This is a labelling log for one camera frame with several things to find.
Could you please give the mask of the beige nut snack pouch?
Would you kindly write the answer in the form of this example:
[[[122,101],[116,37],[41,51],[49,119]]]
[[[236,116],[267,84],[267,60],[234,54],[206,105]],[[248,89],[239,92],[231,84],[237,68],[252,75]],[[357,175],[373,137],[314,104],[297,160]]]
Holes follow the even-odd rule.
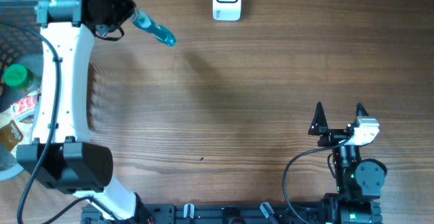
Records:
[[[12,152],[18,145],[31,143],[33,117],[16,121],[10,114],[1,113],[1,145]]]

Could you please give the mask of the red tissue pack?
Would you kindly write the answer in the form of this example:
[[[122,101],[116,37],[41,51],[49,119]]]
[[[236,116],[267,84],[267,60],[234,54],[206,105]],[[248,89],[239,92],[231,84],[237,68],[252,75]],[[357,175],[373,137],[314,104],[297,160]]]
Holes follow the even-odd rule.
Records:
[[[11,105],[12,117],[15,120],[23,120],[34,115],[37,106],[37,95],[33,94],[14,102]]]

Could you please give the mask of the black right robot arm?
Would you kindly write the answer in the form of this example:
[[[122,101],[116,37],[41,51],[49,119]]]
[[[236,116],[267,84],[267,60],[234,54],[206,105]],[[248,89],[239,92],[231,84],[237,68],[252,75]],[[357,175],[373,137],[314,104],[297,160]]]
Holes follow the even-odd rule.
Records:
[[[387,167],[375,159],[362,159],[360,148],[373,143],[379,122],[368,115],[361,103],[355,121],[345,129],[330,129],[320,102],[308,134],[318,136],[318,146],[332,151],[336,193],[327,193],[318,204],[318,223],[379,223],[381,188]]]

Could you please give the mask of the blue mouthwash bottle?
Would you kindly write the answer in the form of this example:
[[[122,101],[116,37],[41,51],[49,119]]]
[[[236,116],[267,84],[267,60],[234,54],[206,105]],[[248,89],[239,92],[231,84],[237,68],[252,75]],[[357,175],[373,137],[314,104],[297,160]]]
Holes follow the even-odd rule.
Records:
[[[135,9],[130,20],[135,27],[152,34],[161,43],[170,47],[175,46],[176,38],[174,34],[165,26],[157,24],[144,11]]]

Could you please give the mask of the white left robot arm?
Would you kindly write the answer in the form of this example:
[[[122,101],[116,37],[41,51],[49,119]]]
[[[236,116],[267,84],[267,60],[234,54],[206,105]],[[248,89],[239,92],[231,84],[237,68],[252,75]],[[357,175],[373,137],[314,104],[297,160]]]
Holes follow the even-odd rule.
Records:
[[[110,149],[91,143],[86,112],[94,41],[110,41],[135,7],[133,0],[38,0],[44,53],[39,113],[31,143],[16,154],[30,182],[87,200],[111,223],[154,222],[138,194],[114,176]]]

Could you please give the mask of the green lid jar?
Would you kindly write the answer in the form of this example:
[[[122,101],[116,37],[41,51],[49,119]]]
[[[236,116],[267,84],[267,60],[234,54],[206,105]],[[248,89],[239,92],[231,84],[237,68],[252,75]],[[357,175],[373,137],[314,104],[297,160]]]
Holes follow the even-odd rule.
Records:
[[[25,94],[37,90],[41,85],[41,77],[22,64],[12,64],[4,72],[5,84]]]

